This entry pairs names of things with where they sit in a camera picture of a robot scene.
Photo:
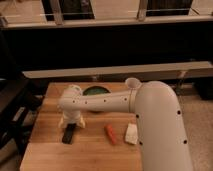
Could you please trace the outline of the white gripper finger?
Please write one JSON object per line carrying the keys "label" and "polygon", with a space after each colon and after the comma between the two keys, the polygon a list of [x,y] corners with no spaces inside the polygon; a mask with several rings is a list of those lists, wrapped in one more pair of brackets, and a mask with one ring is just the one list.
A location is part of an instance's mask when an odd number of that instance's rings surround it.
{"label": "white gripper finger", "polygon": [[64,119],[64,118],[61,118],[60,121],[59,121],[59,123],[58,123],[58,127],[59,127],[60,129],[65,129],[66,126],[67,126],[67,123],[66,123],[65,119]]}
{"label": "white gripper finger", "polygon": [[86,124],[85,124],[85,121],[83,118],[80,118],[78,121],[77,121],[77,126],[80,127],[80,128],[85,128],[86,127]]}

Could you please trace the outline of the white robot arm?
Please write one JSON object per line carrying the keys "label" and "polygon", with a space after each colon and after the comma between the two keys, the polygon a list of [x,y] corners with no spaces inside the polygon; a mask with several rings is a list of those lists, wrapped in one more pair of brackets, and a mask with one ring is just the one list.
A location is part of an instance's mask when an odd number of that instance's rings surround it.
{"label": "white robot arm", "polygon": [[161,81],[127,79],[128,89],[84,96],[68,86],[59,99],[63,124],[76,123],[81,112],[124,112],[136,117],[143,171],[193,171],[183,114],[174,90]]}

